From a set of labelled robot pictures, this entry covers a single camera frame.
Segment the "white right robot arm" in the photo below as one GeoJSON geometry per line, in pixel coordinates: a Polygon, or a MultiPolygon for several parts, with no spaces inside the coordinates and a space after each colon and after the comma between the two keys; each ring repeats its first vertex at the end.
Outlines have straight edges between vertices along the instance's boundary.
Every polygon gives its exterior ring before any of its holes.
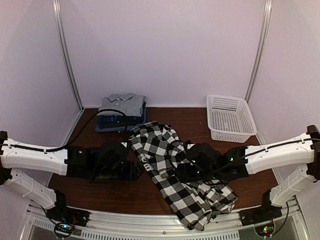
{"type": "Polygon", "coordinates": [[[299,167],[262,197],[256,210],[259,220],[268,220],[303,188],[320,179],[320,131],[309,125],[305,133],[289,140],[266,145],[247,145],[221,154],[207,143],[186,149],[186,163],[175,170],[182,183],[219,180],[231,182],[267,169],[298,164],[299,167]]]}

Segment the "black white plaid shirt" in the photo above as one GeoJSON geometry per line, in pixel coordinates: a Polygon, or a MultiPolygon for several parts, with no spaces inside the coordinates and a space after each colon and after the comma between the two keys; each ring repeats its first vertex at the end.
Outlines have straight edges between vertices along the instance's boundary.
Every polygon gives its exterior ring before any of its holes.
{"type": "Polygon", "coordinates": [[[220,214],[229,214],[237,194],[218,180],[182,183],[175,175],[186,163],[186,148],[170,125],[148,122],[130,131],[130,146],[162,197],[189,230],[203,231],[220,214]]]}

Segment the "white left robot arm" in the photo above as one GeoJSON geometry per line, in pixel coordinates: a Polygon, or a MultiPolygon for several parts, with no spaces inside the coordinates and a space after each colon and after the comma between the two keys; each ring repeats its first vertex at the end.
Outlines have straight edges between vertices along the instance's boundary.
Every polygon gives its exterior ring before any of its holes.
{"type": "Polygon", "coordinates": [[[86,226],[90,213],[68,207],[64,193],[48,188],[24,173],[41,171],[68,178],[137,181],[143,169],[128,160],[126,142],[109,140],[100,147],[23,144],[0,133],[0,183],[38,203],[50,220],[86,226]]]}

